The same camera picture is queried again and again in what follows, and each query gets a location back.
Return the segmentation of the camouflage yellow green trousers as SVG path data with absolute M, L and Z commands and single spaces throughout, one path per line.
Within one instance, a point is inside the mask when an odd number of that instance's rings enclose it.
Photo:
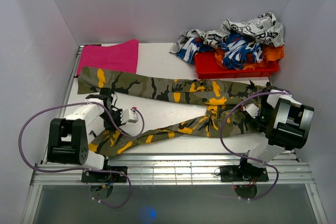
M 181 135 L 218 138 L 220 135 L 231 137 L 257 133 L 240 109 L 230 112 L 235 105 L 263 89 L 253 82 L 245 84 L 224 80 L 164 79 L 83 67 L 78 76 L 78 93 L 96 93 L 102 88 L 140 98 L 207 107 L 203 116 L 148 130 L 135 140 L 117 130 L 101 132 L 89 144 L 89 149 L 109 158 L 138 145 L 152 144 Z

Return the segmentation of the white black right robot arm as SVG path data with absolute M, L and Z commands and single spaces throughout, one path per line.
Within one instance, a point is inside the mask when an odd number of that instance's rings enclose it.
M 257 131 L 265 134 L 267 141 L 240 159 L 237 174 L 242 180 L 261 176 L 273 158 L 303 148 L 308 139 L 314 108 L 296 101 L 285 90 L 268 89 L 265 93 L 260 106 L 243 106 L 247 118 Z

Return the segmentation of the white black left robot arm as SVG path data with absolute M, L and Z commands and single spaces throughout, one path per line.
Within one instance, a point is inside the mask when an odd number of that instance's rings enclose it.
M 114 92 L 102 88 L 99 94 L 90 94 L 87 101 L 65 118 L 53 119 L 49 127 L 47 161 L 51 163 L 78 165 L 93 169 L 94 177 L 105 182 L 111 177 L 106 158 L 89 150 L 87 128 L 100 117 L 105 130 L 121 126 L 121 109 L 113 104 Z

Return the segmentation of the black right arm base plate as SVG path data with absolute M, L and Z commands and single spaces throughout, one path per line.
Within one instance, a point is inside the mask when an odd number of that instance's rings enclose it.
M 268 182 L 269 177 L 265 168 L 247 169 L 239 165 L 227 165 L 219 168 L 221 182 Z

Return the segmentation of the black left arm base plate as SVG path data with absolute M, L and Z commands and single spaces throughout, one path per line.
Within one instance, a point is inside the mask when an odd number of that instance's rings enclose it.
M 102 173 L 93 171 L 84 171 L 82 173 L 81 182 L 82 183 L 125 183 L 127 179 L 120 173 L 128 174 L 127 166 L 110 166 L 106 167 L 106 170 L 114 171 L 114 173 Z

